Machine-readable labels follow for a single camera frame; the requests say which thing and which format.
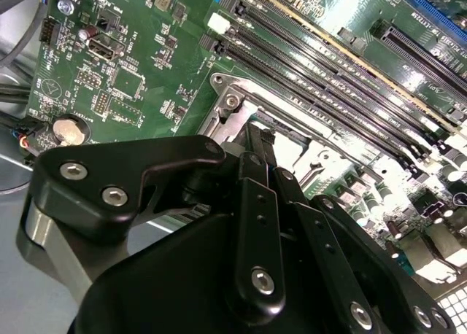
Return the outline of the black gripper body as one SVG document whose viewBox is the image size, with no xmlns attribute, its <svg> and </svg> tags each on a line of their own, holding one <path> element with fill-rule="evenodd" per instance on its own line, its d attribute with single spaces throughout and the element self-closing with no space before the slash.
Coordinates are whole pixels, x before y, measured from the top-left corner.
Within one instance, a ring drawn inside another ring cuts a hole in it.
<svg viewBox="0 0 467 334">
<path fill-rule="evenodd" d="M 76 333 L 328 333 L 320 282 L 276 217 L 203 218 L 105 271 Z"/>
</svg>

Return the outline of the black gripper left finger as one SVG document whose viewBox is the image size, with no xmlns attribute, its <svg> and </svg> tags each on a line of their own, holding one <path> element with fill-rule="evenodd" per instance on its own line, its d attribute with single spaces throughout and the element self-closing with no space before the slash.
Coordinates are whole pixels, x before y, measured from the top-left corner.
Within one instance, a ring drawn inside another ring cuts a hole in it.
<svg viewBox="0 0 467 334">
<path fill-rule="evenodd" d="M 279 223 L 270 180 L 258 134 L 240 144 L 196 135 L 51 149 L 34 164 L 17 247 L 80 310 L 105 271 L 203 218 Z"/>
</svg>

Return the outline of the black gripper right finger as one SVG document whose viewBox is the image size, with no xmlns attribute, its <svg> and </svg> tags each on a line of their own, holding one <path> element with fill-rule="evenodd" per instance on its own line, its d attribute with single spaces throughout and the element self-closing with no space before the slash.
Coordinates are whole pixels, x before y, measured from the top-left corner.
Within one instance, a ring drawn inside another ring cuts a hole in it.
<svg viewBox="0 0 467 334">
<path fill-rule="evenodd" d="M 306 199 L 277 166 L 274 142 L 274 132 L 260 135 L 287 226 L 320 282 L 327 332 L 455 333 L 446 311 L 334 199 Z"/>
</svg>

